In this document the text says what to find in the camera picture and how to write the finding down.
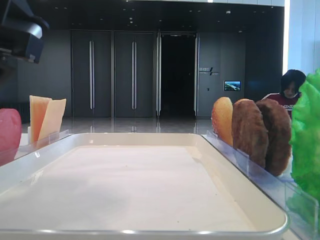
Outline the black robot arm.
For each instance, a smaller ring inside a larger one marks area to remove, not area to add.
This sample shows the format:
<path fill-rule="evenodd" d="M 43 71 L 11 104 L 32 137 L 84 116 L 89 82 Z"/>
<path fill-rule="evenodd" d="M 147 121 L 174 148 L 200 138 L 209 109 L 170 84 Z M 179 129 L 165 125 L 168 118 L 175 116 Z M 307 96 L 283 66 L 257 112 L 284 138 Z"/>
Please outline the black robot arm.
<path fill-rule="evenodd" d="M 14 72 L 6 62 L 13 57 L 30 63 L 40 62 L 44 48 L 43 34 L 49 24 L 36 16 L 26 0 L 0 2 L 0 80 L 3 82 Z"/>

